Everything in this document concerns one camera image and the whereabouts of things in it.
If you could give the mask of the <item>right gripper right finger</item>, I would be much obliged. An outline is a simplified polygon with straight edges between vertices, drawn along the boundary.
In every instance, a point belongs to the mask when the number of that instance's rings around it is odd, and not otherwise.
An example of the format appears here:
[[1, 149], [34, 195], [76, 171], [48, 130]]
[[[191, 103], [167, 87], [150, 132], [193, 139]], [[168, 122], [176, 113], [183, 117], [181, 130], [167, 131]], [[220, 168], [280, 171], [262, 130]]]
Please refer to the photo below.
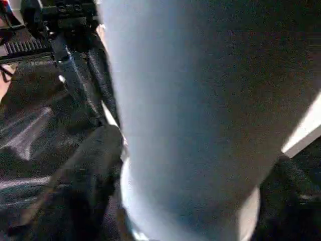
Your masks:
[[260, 187], [251, 240], [320, 240], [320, 187], [287, 156], [279, 157]]

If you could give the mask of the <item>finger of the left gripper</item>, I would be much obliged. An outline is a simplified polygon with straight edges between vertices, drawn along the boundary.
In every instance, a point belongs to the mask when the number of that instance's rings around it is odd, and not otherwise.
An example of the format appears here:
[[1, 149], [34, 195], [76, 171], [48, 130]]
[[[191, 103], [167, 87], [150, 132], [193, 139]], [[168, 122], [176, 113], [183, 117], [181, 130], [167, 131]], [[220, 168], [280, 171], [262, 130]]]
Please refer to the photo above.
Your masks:
[[116, 100], [105, 51], [99, 48], [91, 48], [88, 51], [88, 66], [103, 103], [119, 126]]

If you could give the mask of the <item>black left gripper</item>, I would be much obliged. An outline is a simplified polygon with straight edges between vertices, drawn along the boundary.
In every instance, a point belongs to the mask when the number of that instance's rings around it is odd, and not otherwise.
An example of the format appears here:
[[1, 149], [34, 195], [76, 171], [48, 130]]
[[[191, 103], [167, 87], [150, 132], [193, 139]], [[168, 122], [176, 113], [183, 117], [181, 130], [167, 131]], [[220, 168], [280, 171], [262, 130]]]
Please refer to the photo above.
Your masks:
[[107, 124], [84, 58], [62, 32], [96, 29], [96, 1], [1, 1], [1, 64], [49, 57], [54, 53], [64, 85], [95, 126]]

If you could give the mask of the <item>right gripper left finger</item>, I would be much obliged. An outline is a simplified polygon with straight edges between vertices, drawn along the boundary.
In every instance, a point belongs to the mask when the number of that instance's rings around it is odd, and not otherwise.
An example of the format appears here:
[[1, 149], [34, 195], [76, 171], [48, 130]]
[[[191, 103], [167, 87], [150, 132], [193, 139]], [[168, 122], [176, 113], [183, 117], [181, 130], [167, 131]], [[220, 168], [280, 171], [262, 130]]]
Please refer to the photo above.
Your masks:
[[123, 136], [114, 125], [92, 131], [65, 160], [49, 167], [1, 149], [1, 240], [96, 240], [122, 165]]

